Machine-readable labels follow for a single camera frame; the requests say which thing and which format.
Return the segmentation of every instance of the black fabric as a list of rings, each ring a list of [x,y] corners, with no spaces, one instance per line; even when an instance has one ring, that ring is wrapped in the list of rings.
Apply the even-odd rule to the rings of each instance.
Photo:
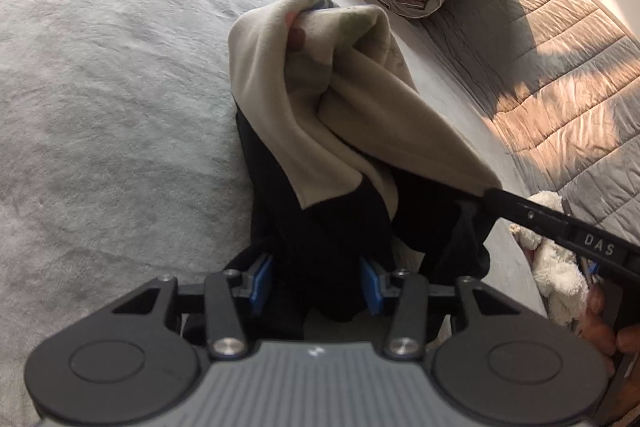
[[[239,109],[236,123],[254,186],[252,241],[279,245],[273,248],[278,291],[265,309],[278,322],[274,331],[302,332],[311,307],[338,321],[363,310],[359,259],[368,257],[393,270],[393,235],[425,253],[420,272],[434,283],[487,274],[489,256],[482,242],[494,219],[482,213],[479,198],[392,169],[399,195],[393,222],[366,176],[350,194],[303,210],[276,158]],[[286,299],[295,306],[285,304]]]
[[[327,317],[350,320],[365,307],[359,258],[394,267],[382,197],[364,178],[351,194],[302,210],[286,174],[240,110],[236,122],[258,201],[252,219],[259,225],[252,232],[276,233],[284,243],[274,266],[277,277]]]

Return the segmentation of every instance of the gray blanket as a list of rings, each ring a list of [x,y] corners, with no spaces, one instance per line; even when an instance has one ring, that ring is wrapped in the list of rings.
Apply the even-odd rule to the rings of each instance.
[[[640,244],[640,44],[597,0],[447,0],[422,25],[531,193]]]
[[[0,426],[36,419],[22,367],[44,337],[158,275],[197,280],[247,244],[226,36],[274,1],[0,0]],[[392,30],[425,100],[523,192],[426,32],[398,17]],[[490,283],[541,310],[504,224],[486,244]]]

